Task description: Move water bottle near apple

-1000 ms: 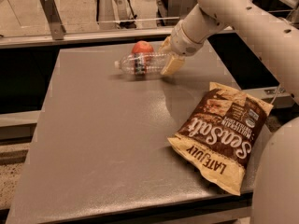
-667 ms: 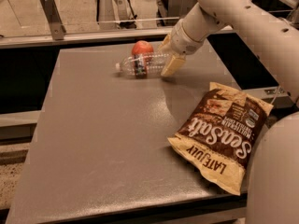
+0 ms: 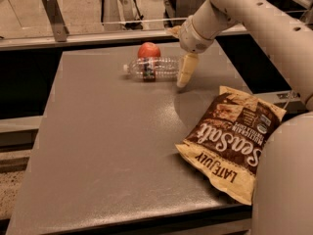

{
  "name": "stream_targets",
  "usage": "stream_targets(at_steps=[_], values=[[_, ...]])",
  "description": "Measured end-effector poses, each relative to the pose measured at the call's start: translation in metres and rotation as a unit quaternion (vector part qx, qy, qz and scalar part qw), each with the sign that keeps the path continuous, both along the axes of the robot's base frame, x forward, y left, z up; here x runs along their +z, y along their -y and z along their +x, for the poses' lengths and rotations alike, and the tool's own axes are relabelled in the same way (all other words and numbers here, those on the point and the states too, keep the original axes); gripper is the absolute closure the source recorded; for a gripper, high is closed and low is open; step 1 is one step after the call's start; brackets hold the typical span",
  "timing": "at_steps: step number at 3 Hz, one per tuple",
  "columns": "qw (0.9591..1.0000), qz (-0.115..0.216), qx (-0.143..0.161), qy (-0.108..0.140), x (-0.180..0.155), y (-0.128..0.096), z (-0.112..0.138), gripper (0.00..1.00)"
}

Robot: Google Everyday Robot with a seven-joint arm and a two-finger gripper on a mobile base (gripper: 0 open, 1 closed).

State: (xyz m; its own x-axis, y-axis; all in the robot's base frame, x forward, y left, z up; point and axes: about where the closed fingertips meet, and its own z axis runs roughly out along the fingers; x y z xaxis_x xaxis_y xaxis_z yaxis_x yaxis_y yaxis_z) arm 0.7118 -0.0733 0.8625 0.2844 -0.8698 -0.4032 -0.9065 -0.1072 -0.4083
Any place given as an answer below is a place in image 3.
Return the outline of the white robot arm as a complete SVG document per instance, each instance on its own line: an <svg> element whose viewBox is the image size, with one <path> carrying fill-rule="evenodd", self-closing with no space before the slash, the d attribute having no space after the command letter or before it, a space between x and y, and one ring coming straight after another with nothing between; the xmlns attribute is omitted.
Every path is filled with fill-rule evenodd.
<svg viewBox="0 0 313 235"><path fill-rule="evenodd" d="M278 127L264 147L251 235L313 235L313 31L267 0L206 0L183 23L180 45L202 53L234 24L246 28L273 64L244 76L249 89L292 90L307 109Z"/></svg>

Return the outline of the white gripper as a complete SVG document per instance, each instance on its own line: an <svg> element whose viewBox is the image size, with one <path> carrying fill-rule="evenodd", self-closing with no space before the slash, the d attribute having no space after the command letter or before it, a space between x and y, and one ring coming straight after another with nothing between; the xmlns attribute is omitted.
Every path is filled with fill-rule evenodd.
<svg viewBox="0 0 313 235"><path fill-rule="evenodd" d="M180 47L189 52L179 61L177 86L183 88L189 83L199 63L198 54L203 53L213 41L211 39L205 39L197 33L193 26L192 16L187 17L181 26L169 27L167 32L173 37L179 38Z"/></svg>

